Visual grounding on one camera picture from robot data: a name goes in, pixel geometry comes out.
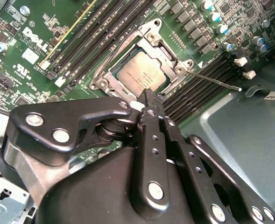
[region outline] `green circuit board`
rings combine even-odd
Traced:
[[[92,91],[89,83],[99,64],[111,54],[111,49],[107,49],[103,57],[92,65],[78,85],[69,93],[63,91],[65,85],[62,87],[55,85],[56,78],[54,80],[47,78],[47,74],[54,68],[54,65],[51,64],[45,69],[40,67],[41,62],[54,47],[57,47],[56,51],[59,51],[68,41],[72,40],[76,31],[80,30],[82,24],[92,17],[92,13],[103,1],[96,1],[95,5],[84,14],[67,35],[73,24],[92,2],[92,0],[8,1],[0,13],[0,42],[4,42],[7,46],[7,50],[0,53],[1,107],[10,111],[23,104],[106,96],[102,90]],[[107,2],[116,4],[119,1]],[[195,72],[200,72],[202,68],[209,66],[211,61],[221,55],[224,52],[225,42],[232,43],[234,48],[242,47],[255,70],[263,67],[267,61],[265,55],[271,49],[275,49],[275,0],[218,0],[213,2],[211,10],[203,11],[201,0],[156,0],[145,10],[140,24],[136,26],[157,18],[161,19],[160,35],[180,60],[193,60]],[[172,11],[175,4],[182,7],[179,12]],[[20,13],[22,6],[30,10],[29,15]],[[222,19],[215,22],[209,21],[208,16],[211,11],[218,12]],[[187,16],[180,21],[179,16],[182,13],[187,13]],[[190,20],[194,22],[194,28],[202,28],[200,36],[205,31],[208,32],[205,36],[207,43],[204,43],[211,46],[208,52],[203,53],[201,47],[195,45],[198,37],[191,37],[193,31],[187,32],[183,29],[186,22]],[[267,28],[262,27],[265,20],[270,23]],[[228,26],[225,34],[215,32],[220,24]],[[268,52],[257,51],[256,46],[252,44],[254,36],[265,39],[270,47]],[[79,55],[83,51],[84,48],[78,50],[76,54]],[[88,63],[97,53],[98,50],[95,48],[91,54],[85,56],[82,65]]]

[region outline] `hole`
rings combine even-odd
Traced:
[[[156,135],[153,135],[152,138],[155,140],[155,141],[158,141],[158,137]]]
[[[2,192],[0,193],[0,200],[2,201],[3,199],[10,197],[12,194],[11,191],[7,190],[7,189],[3,189]]]
[[[158,155],[158,154],[159,154],[158,149],[153,148],[153,149],[152,149],[152,153],[155,154],[155,155]]]
[[[200,168],[200,167],[195,167],[195,170],[196,170],[199,174],[201,174],[201,173],[202,173],[202,170],[201,170],[201,168]]]
[[[77,145],[78,146],[82,143],[83,139],[85,139],[86,133],[87,133],[87,129],[81,129],[79,131],[78,139],[77,139]]]
[[[155,116],[155,112],[153,110],[148,110],[148,113],[153,117]]]
[[[34,214],[35,214],[35,207],[32,207],[32,208],[28,211],[28,215],[32,217]]]
[[[230,204],[229,204],[229,196],[228,194],[226,193],[226,191],[223,189],[223,187],[221,187],[219,184],[214,184],[213,185],[222,204],[225,206],[225,207],[228,207]]]
[[[202,161],[202,163],[203,163],[203,165],[204,165],[205,170],[206,170],[207,173],[208,173],[208,176],[211,177],[211,176],[213,175],[213,170],[212,170],[212,168],[208,165],[208,163],[206,163],[204,160],[202,160],[202,158],[201,158],[201,161]]]

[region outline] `black metal clamp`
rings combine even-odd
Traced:
[[[141,108],[131,108],[129,103],[109,97],[27,105],[11,113],[3,146],[4,159],[16,169],[35,202],[42,202],[39,220],[46,223],[45,211],[49,209],[43,208],[57,200],[77,203],[79,199],[73,201],[70,192],[86,189],[87,183],[94,184],[92,189],[100,188],[95,174],[101,173],[101,184],[118,186],[119,182],[130,181],[124,187],[125,195],[118,186],[115,193],[107,193],[105,200],[111,197],[112,203],[130,201],[136,212],[132,223],[165,223],[170,216],[178,219],[174,223],[275,223],[275,212],[202,139],[195,135],[183,138],[178,126],[165,117],[159,96],[144,90],[138,101],[143,105]],[[69,176],[68,161],[73,154],[107,146],[113,140],[123,141],[123,148]],[[132,169],[129,163],[124,163],[131,155],[134,155]],[[118,158],[122,158],[120,161],[124,164],[112,161]],[[167,160],[177,167],[192,219],[181,220],[189,211],[173,212],[174,207],[183,205],[172,201],[171,195],[177,197],[178,193],[170,183],[170,175],[175,173]],[[112,174],[102,172],[105,165],[120,172],[126,168],[131,174],[126,177],[113,174],[116,182],[111,183],[110,176],[105,176]],[[88,206],[86,201],[79,205],[85,206]],[[72,208],[59,207],[57,216],[52,212],[51,221],[62,217],[64,209],[69,212]],[[99,205],[94,212],[93,209],[88,215],[95,222],[103,223],[105,219],[110,223],[127,223],[122,210],[114,222],[105,206]],[[78,216],[83,219],[86,214],[76,214]]]

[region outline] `screw hole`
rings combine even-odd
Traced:
[[[155,155],[158,155],[158,154],[159,154],[158,149],[153,148],[153,149],[152,149],[152,153],[155,154]]]
[[[153,135],[152,138],[155,140],[155,141],[158,141],[158,137],[156,135]]]
[[[200,167],[196,167],[196,168],[195,168],[195,170],[196,170],[199,174],[201,174],[201,173],[202,173],[202,170],[201,170],[201,168],[200,168]]]

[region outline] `white label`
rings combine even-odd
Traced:
[[[266,96],[264,99],[266,100],[275,100],[275,92],[270,92],[268,96]]]
[[[22,57],[28,60],[31,64],[35,64],[36,61],[39,59],[39,56],[29,48],[26,49]]]
[[[22,33],[25,36],[29,37],[33,43],[35,43],[39,48],[42,49],[42,51],[47,52],[48,44],[45,43],[44,45],[42,45],[44,41],[40,39],[37,34],[33,34],[33,31],[31,31],[30,28],[25,27]]]

